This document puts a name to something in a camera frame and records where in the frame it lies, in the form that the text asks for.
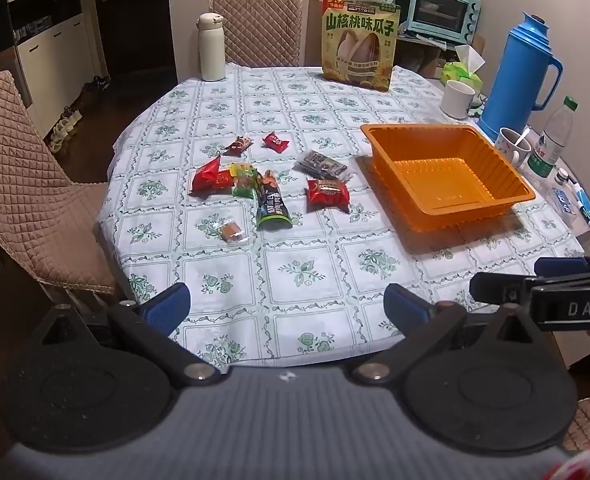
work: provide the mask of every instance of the snack package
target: snack package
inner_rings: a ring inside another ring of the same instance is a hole
[[[297,163],[306,173],[321,179],[346,182],[352,175],[352,171],[345,164],[313,150],[300,155]]]
[[[257,206],[257,226],[265,221],[278,220],[293,225],[288,209],[281,197],[280,187],[271,170],[266,170],[264,176],[257,174],[257,189],[259,205]]]
[[[348,208],[350,194],[346,185],[339,180],[309,180],[308,203]]]
[[[197,170],[195,176],[192,178],[192,192],[200,192],[212,189],[217,181],[217,174],[219,173],[219,161],[221,157],[218,155],[210,162],[204,164]]]
[[[233,187],[233,177],[230,170],[224,170],[217,173],[217,179],[213,184],[213,189],[228,189]]]
[[[232,219],[223,220],[219,224],[219,234],[227,243],[248,240],[248,236],[244,230]]]
[[[230,175],[235,183],[233,196],[252,198],[257,186],[257,170],[251,164],[234,162],[230,165]]]
[[[224,155],[241,156],[251,144],[252,140],[248,137],[237,137],[233,143],[226,148]]]
[[[272,150],[275,150],[277,153],[283,152],[288,147],[288,142],[288,140],[281,140],[278,138],[275,132],[270,132],[264,137],[264,144]]]
[[[370,1],[324,0],[322,70],[329,79],[387,91],[400,7]]]

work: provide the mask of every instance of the blue thermos flask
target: blue thermos flask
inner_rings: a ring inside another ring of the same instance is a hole
[[[521,25],[508,33],[502,64],[479,119],[481,129],[493,142],[500,128],[521,133],[530,113],[546,108],[564,71],[550,50],[544,20],[526,12],[524,18]],[[557,79],[548,97],[538,105],[537,95],[549,65],[557,69]]]

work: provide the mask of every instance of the white thermos bottle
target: white thermos bottle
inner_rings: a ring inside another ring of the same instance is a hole
[[[201,78],[219,81],[226,77],[224,52],[224,17],[216,12],[205,12],[197,21],[200,49]]]

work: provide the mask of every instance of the chair backrest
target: chair backrest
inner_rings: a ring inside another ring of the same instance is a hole
[[[224,17],[227,62],[299,65],[302,0],[208,0],[208,7]]]
[[[30,122],[10,72],[0,72],[0,245],[25,266],[37,223],[56,223],[54,203],[72,183]]]

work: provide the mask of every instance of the mug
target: mug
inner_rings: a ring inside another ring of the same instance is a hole
[[[467,84],[452,79],[446,81],[441,99],[441,111],[453,119],[465,119],[468,117],[468,109],[473,97],[475,97],[475,90]]]
[[[532,148],[530,143],[524,138],[518,146],[515,145],[520,134],[510,128],[500,128],[499,135],[495,141],[495,148],[500,152],[508,162],[515,168],[520,167],[524,160],[528,158]]]

